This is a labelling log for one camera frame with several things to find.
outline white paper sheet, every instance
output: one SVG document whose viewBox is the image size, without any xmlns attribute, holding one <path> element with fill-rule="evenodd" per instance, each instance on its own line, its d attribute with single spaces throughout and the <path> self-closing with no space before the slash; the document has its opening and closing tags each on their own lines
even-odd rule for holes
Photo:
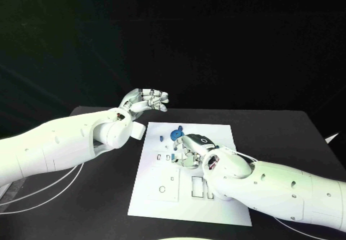
<svg viewBox="0 0 346 240">
<path fill-rule="evenodd" d="M 235 199 L 224 201 L 215 196 L 211 199 L 205 179 L 202 180 L 204 197 L 192 196 L 193 177 L 202 177 L 204 171 L 201 167 L 186 169 L 172 163 L 172 154 L 183 152 L 182 146 L 178 151 L 173 150 L 170 139 L 170 133 L 179 128 L 179 125 L 182 125 L 186 135 L 206 136 L 215 144 L 224 144 L 237 150 L 230 125 L 150 122 L 127 214 L 140 217 L 253 226 L 248 207 Z"/>
</svg>

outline blue object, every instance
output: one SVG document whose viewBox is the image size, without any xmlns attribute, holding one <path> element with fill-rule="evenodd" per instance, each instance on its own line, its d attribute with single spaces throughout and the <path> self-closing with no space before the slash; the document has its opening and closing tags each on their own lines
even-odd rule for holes
<svg viewBox="0 0 346 240">
<path fill-rule="evenodd" d="M 170 139 L 172 139 L 172 141 L 176 141 L 178 138 L 180 138 L 183 135 L 185 135 L 185 133 L 183 133 L 183 127 L 179 126 L 178 130 L 175 130 L 175 131 L 170 133 Z"/>
</svg>

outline robotic hand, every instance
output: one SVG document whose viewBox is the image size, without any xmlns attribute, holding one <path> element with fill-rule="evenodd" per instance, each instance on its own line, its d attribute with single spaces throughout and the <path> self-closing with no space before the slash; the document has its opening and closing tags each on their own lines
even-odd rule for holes
<svg viewBox="0 0 346 240">
<path fill-rule="evenodd" d="M 55 119 L 23 134 L 0 140 L 0 187 L 41 173 L 72 168 L 118 149 L 146 127 L 134 122 L 143 111 L 168 111 L 169 94 L 134 89 L 118 108 Z"/>
<path fill-rule="evenodd" d="M 316 176 L 293 167 L 257 161 L 245 154 L 217 146 L 202 135 L 176 139 L 183 145 L 180 166 L 204 170 L 214 195 L 225 201 L 237 199 L 251 209 L 276 218 L 316 224 L 346 232 L 346 183 Z"/>
</svg>

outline black table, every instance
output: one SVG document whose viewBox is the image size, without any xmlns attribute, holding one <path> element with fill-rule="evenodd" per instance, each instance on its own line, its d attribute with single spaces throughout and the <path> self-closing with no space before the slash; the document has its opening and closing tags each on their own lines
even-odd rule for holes
<svg viewBox="0 0 346 240">
<path fill-rule="evenodd" d="M 71 115 L 107 110 L 78 107 Z M 237 150 L 258 160 L 284 164 L 322 177 L 346 181 L 346 170 L 302 111 L 169 109 L 146 111 L 137 120 L 149 122 L 231 125 Z M 264 213 L 250 210 L 253 227 L 129 216 L 144 138 L 130 138 L 123 148 L 85 163 L 62 195 L 39 208 L 0 215 L 2 240 L 157 240 L 196 237 L 214 240 L 312 239 L 286 228 Z M 32 193 L 69 170 L 31 176 L 18 197 Z M 77 171 L 52 188 L 13 203 L 7 212 L 29 208 L 69 184 Z M 341 240 L 346 233 L 316 225 L 286 222 L 320 238 Z"/>
</svg>

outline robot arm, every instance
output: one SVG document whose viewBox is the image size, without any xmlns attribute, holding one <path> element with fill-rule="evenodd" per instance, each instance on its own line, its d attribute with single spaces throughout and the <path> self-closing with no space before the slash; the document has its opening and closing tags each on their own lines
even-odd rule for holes
<svg viewBox="0 0 346 240">
<path fill-rule="evenodd" d="M 23 134 L 0 140 L 0 186 L 41 173 L 72 168 L 118 149 L 146 127 L 136 120 L 144 110 L 168 111 L 169 94 L 134 89 L 120 107 L 55 119 Z"/>
<path fill-rule="evenodd" d="M 176 142 L 182 142 L 192 153 L 198 153 L 193 164 L 202 167 L 204 178 L 218 198 L 225 201 L 237 199 L 251 209 L 276 218 L 346 232 L 345 182 L 276 163 L 248 163 L 225 146 L 217 148 L 208 142 L 209 146 L 204 149 L 206 143 L 202 139 L 208 138 L 188 134 Z M 172 161 L 179 164 L 186 160 Z"/>
</svg>

